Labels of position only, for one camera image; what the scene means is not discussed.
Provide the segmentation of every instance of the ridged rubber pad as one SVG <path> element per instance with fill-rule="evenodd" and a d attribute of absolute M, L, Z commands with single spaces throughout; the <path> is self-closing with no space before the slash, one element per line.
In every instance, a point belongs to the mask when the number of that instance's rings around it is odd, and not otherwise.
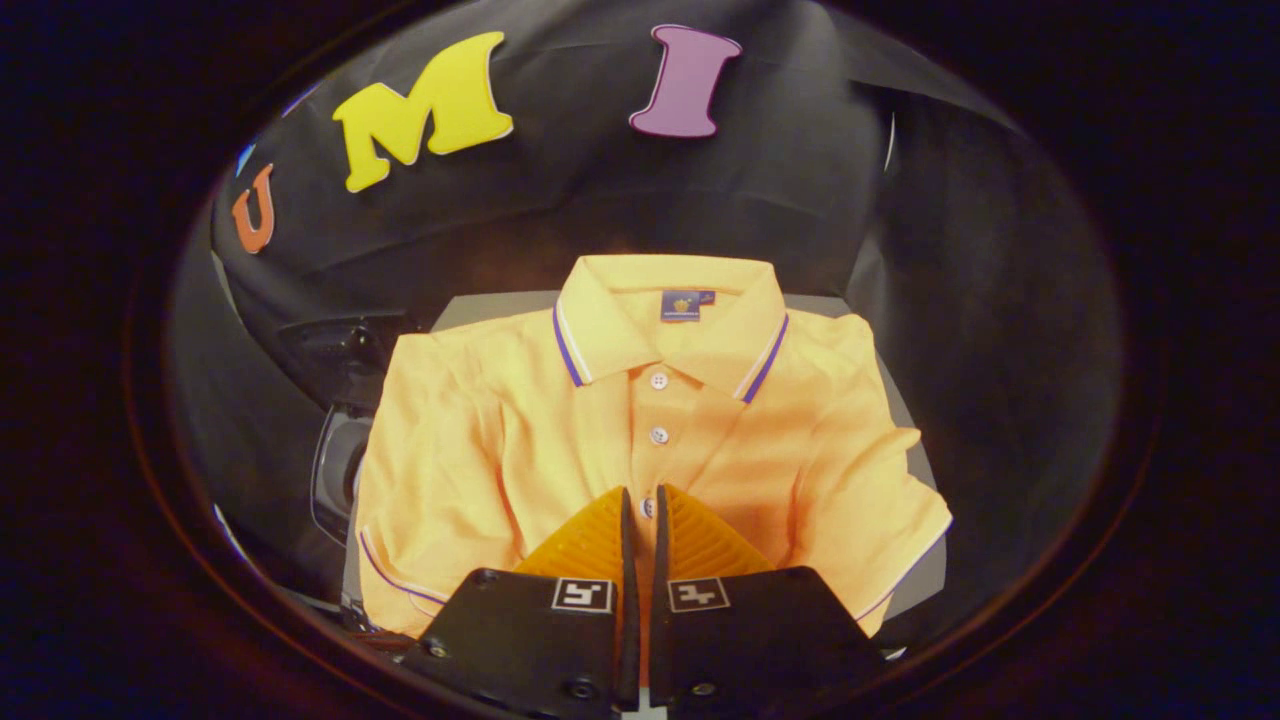
<path fill-rule="evenodd" d="M 773 565 L 709 507 L 671 486 L 668 579 L 731 578 L 774 570 Z"/>
<path fill-rule="evenodd" d="M 595 498 L 516 566 L 544 578 L 613 580 L 622 587 L 622 487 Z"/>

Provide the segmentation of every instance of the screw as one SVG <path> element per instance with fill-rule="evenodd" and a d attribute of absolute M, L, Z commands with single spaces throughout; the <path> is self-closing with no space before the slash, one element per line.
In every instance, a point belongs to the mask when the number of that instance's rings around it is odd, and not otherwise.
<path fill-rule="evenodd" d="M 577 700 L 591 700 L 595 697 L 595 685 L 586 680 L 575 680 L 568 685 L 568 694 Z"/>

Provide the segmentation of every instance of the letter m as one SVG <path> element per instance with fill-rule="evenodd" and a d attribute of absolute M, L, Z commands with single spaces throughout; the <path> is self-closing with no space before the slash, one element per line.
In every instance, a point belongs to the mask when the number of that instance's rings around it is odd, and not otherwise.
<path fill-rule="evenodd" d="M 489 55 L 503 33 L 486 32 L 442 50 L 422 69 L 408 97 L 378 82 L 338 105 L 333 119 L 342 123 L 351 176 L 347 190 L 360 192 L 390 174 L 390 161 L 379 158 L 374 141 L 406 165 L 417 161 L 428 115 L 435 132 L 426 147 L 447 155 L 511 133 L 511 115 L 494 106 L 489 87 Z"/>

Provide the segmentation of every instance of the foam letter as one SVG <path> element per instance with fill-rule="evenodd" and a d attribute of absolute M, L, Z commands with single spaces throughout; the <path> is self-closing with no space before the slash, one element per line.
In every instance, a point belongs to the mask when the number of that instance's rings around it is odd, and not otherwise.
<path fill-rule="evenodd" d="M 631 127 L 668 137 L 708 137 L 716 123 L 708 110 L 721 68 L 742 54 L 727 37 L 684 26 L 658 26 L 653 38 L 663 44 L 662 68 L 649 106 L 631 115 Z"/>
<path fill-rule="evenodd" d="M 232 205 L 232 218 L 236 219 L 236 234 L 241 238 L 244 250 L 257 255 L 260 250 L 271 242 L 271 233 L 275 232 L 275 208 L 271 205 L 271 168 L 268 164 L 259 170 L 253 178 L 253 192 L 257 193 L 257 228 L 248 222 L 248 191 L 246 190 Z"/>
<path fill-rule="evenodd" d="M 347 190 L 360 192 L 390 174 L 390 161 L 374 141 L 406 165 L 417 161 L 429 114 L 435 132 L 426 147 L 445 155 L 511 133 L 511 115 L 499 113 L 489 86 L 489 55 L 503 33 L 486 32 L 440 50 L 422 69 L 408 97 L 378 82 L 338 105 L 351 174 Z"/>

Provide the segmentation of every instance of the polo shirt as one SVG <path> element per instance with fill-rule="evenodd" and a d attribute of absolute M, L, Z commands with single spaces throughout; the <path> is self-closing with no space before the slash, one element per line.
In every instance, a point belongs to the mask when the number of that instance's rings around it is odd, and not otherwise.
<path fill-rule="evenodd" d="M 667 291 L 710 302 L 671 322 Z M 358 487 L 365 610 L 419 637 L 471 570 L 517 566 L 622 486 L 646 618 L 669 483 L 773 566 L 814 568 L 870 635 L 951 523 L 908 473 L 919 437 L 867 322 L 787 310 L 771 264 L 582 256 L 549 311 L 399 338 Z"/>

